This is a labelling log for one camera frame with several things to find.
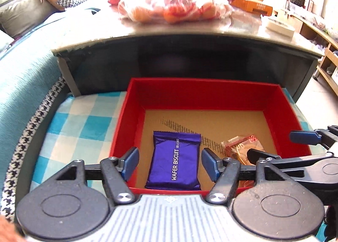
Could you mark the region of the clear orange snack packet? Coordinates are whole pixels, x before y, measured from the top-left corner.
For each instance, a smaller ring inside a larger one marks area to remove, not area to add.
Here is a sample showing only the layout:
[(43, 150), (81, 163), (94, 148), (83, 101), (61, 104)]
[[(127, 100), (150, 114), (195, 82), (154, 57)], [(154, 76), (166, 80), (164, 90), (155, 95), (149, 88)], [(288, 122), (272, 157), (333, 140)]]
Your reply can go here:
[(235, 136), (227, 141), (222, 141), (221, 145), (226, 157), (236, 159), (243, 165), (253, 165), (248, 159), (249, 149), (265, 151), (260, 141), (255, 135)]

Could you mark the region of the bag of orange snacks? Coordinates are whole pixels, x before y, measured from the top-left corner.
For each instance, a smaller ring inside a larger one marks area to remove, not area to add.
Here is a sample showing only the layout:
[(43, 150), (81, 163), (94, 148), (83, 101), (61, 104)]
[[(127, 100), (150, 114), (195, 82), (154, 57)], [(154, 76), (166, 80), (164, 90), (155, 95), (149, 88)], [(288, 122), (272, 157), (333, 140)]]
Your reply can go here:
[(229, 17), (228, 0), (121, 0), (118, 12), (136, 23), (199, 22)]

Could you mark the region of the purple wafer biscuit packet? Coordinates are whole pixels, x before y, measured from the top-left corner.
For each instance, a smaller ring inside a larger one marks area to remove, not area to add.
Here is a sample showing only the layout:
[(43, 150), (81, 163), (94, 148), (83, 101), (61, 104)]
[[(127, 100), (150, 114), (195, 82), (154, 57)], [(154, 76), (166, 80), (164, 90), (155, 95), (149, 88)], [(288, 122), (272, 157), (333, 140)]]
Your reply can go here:
[(198, 180), (201, 135), (154, 131), (154, 152), (145, 188), (201, 190)]

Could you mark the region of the blue white checkered cloth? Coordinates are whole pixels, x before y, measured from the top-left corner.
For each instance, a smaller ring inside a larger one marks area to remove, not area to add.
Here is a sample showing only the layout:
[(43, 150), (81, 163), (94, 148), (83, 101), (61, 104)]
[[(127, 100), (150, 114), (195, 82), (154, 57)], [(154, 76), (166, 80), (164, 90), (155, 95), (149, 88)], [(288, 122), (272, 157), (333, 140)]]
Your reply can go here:
[[(97, 164), (108, 157), (116, 131), (125, 92), (68, 96), (51, 113), (30, 188), (35, 189), (73, 160)], [(255, 135), (265, 151), (277, 153), (272, 126), (262, 111), (154, 110), (146, 113), (141, 128), (141, 172), (136, 172), (136, 186), (143, 188), (150, 167), (152, 133), (176, 131), (198, 133), (202, 147), (222, 152), (222, 141), (235, 136)]]

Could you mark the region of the red cardboard box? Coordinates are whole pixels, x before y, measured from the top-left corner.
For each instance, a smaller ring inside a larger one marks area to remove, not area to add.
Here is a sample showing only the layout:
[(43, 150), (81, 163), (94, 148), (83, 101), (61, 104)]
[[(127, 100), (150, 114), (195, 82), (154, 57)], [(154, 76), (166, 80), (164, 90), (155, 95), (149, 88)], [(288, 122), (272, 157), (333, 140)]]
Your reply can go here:
[(191, 78), (134, 78), (130, 81), (114, 132), (110, 154), (139, 149), (139, 164), (128, 186), (145, 187), (155, 131), (201, 135), (202, 147), (224, 157), (222, 142), (254, 135), (266, 152), (283, 158), (308, 156), (307, 145), (289, 133), (301, 125), (280, 86), (268, 83)]

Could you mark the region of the wooden tv shelf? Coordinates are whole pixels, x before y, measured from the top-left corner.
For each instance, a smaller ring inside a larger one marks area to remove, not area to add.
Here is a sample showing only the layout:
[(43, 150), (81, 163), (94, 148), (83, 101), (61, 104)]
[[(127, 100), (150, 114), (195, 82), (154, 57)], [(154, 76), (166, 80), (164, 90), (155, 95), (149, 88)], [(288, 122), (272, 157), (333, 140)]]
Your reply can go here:
[(317, 46), (322, 53), (313, 79), (318, 80), (319, 77), (323, 77), (337, 95), (337, 42), (304, 18), (290, 11), (286, 11), (285, 15), (289, 24), (294, 26), (300, 35)]

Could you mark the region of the white small box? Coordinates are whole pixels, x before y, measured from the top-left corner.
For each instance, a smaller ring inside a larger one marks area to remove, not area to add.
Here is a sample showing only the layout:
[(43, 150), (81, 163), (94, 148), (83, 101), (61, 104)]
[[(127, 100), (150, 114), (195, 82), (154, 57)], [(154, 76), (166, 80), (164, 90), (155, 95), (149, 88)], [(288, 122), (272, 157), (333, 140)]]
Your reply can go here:
[(292, 38), (295, 32), (294, 27), (273, 18), (266, 18), (265, 26), (267, 29), (289, 38)]

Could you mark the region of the dark coffee table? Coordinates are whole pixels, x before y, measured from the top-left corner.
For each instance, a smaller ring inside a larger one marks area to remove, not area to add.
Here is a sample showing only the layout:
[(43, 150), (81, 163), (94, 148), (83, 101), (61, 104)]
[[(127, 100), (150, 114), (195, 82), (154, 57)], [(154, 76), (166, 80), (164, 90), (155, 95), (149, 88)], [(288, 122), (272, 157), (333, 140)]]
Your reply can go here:
[(299, 33), (267, 29), (234, 9), (221, 20), (140, 24), (117, 9), (96, 13), (53, 50), (71, 92), (124, 91), (132, 78), (210, 78), (273, 83), (297, 100), (321, 51)]

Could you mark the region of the teal sofa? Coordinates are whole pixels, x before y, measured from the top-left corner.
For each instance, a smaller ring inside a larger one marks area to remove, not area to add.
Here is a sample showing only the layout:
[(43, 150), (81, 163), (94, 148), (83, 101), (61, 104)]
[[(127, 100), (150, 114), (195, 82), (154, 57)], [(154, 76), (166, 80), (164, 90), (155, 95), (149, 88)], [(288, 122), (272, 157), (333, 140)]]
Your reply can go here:
[(57, 14), (1, 56), (1, 217), (10, 222), (27, 150), (65, 86), (51, 50), (68, 24), (65, 14)]

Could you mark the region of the orange flat box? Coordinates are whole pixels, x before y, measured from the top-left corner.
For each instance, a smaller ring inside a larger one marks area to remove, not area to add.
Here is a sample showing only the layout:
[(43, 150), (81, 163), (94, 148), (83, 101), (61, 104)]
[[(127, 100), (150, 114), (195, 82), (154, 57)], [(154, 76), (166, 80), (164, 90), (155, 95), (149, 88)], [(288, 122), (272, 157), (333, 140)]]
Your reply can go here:
[(236, 8), (253, 14), (271, 16), (273, 13), (272, 6), (266, 5), (260, 0), (233, 0), (231, 4)]

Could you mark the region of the grey sofa cushion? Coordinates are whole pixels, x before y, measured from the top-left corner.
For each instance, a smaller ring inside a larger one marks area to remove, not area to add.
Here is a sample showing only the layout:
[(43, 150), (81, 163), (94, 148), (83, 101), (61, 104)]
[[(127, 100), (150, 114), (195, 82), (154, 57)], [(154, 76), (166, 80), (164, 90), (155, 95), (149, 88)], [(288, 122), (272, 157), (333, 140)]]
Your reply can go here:
[(56, 12), (47, 0), (1, 0), (1, 26), (7, 35), (18, 38)]

